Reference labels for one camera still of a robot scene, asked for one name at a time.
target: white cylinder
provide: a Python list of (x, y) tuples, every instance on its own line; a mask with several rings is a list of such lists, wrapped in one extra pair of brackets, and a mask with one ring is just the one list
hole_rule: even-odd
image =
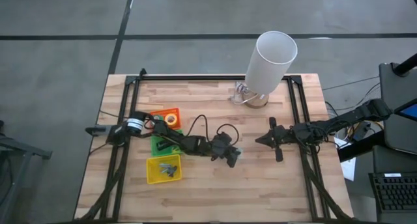
[(269, 94), (275, 90), (297, 56), (295, 41), (285, 33), (269, 31), (256, 41), (245, 82), (250, 91)]

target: green tray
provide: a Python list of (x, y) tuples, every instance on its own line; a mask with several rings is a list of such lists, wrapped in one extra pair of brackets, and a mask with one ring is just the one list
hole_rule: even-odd
[(156, 148), (156, 144), (162, 141), (161, 137), (152, 136), (151, 137), (151, 155), (152, 157), (156, 156), (168, 156), (168, 155), (174, 155), (174, 154), (181, 154), (180, 147), (178, 145), (173, 145), (171, 147), (167, 147), (163, 150), (158, 150)]

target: wooden table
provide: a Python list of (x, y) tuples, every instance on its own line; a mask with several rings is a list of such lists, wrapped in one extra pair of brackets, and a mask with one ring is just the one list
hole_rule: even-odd
[[(119, 114), (125, 77), (109, 76), (102, 111)], [(328, 115), (318, 75), (302, 74), (302, 81), (311, 120), (326, 120)], [(150, 139), (132, 138), (119, 221), (311, 220), (298, 145), (283, 145), (284, 161), (277, 163), (271, 148), (254, 141), (267, 133), (269, 117), (276, 117), (278, 124), (286, 128), (294, 124), (288, 85), (278, 85), (264, 108), (250, 109), (230, 102), (234, 84), (234, 81), (141, 81), (136, 109), (152, 111), (178, 107), (185, 132), (196, 116), (205, 114), (210, 138), (221, 124), (233, 124), (240, 132), (236, 147), (242, 148), (243, 154), (235, 168), (229, 168), (225, 160), (182, 155), (182, 180), (148, 185), (145, 161), (151, 156)], [(117, 118), (102, 113), (98, 118), (98, 124), (116, 122)], [(233, 129), (225, 127), (223, 131), (235, 140)], [(197, 121), (193, 134), (205, 134), (203, 120)], [(106, 137), (96, 137), (92, 149), (105, 140)], [(90, 156), (75, 217), (85, 214), (104, 189), (110, 154), (108, 146)], [(326, 189), (343, 211), (352, 216), (335, 146), (322, 144), (319, 160)], [(113, 199), (114, 194), (109, 210), (113, 210)], [(320, 210), (317, 191), (315, 199)]]

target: computer monitor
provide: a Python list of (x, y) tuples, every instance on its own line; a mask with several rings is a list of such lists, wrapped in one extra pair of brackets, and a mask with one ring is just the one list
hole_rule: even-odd
[(417, 121), (417, 98), (397, 108), (396, 115)]

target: gray floor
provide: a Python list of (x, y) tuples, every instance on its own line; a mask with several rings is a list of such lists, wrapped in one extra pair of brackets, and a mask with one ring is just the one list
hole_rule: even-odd
[[(116, 35), (126, 0), (0, 0), (0, 35)], [(134, 0), (126, 34), (413, 33), (413, 0)], [(289, 72), (319, 73), (323, 88), (378, 75), (417, 39), (296, 40)], [(116, 74), (242, 73), (254, 40), (124, 41)], [(53, 150), (34, 160), (13, 223), (71, 220), (115, 41), (0, 41), (0, 119), (11, 137)], [(334, 107), (378, 79), (324, 91)], [(366, 180), (348, 183), (355, 215), (372, 220)]]

